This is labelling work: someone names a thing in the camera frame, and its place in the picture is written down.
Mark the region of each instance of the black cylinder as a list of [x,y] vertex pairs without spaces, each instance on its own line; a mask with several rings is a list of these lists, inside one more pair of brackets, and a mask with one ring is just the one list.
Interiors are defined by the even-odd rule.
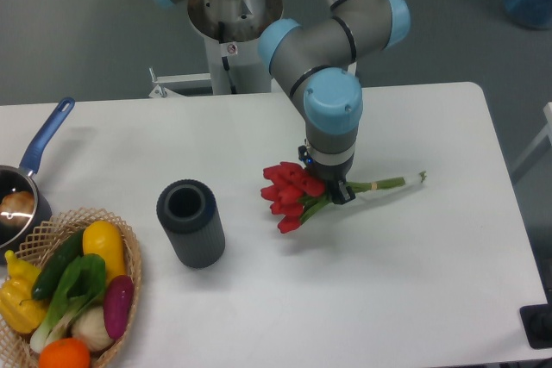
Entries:
[[186,179],[166,187],[157,201],[157,217],[184,265],[201,269],[223,254],[223,225],[205,184]]

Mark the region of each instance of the white label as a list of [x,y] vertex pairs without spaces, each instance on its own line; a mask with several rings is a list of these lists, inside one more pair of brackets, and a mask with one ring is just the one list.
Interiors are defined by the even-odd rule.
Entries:
[[238,45],[235,42],[221,43],[221,56],[236,56],[238,54]]

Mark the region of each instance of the white table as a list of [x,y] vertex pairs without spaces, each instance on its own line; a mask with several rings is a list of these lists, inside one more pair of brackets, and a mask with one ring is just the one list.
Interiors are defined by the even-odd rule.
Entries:
[[[37,184],[54,213],[106,208],[136,232],[144,283],[119,367],[420,367],[540,359],[518,310],[545,303],[485,98],[475,84],[364,90],[352,181],[427,170],[282,235],[259,190],[297,158],[284,94],[77,103]],[[0,107],[17,165],[54,104]],[[213,190],[227,247],[180,264],[155,215],[181,178]]]

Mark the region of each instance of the gray floor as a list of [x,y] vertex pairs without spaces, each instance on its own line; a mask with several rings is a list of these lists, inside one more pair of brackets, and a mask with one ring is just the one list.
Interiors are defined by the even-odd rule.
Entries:
[[[509,165],[545,123],[552,30],[514,25],[499,0],[406,1],[409,37],[359,61],[362,85],[479,84]],[[324,0],[284,2],[305,26],[329,16]],[[207,72],[183,4],[164,11],[152,0],[0,0],[0,29],[0,105],[145,98],[151,65],[158,75]],[[550,189],[552,152],[515,187],[537,260],[552,257]]]

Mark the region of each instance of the garlic bulb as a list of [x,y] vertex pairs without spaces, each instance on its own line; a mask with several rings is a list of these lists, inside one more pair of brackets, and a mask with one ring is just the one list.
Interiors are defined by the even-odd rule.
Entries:
[[113,343],[105,330],[104,308],[101,306],[86,310],[73,323],[71,335],[82,340],[90,352],[102,351]]

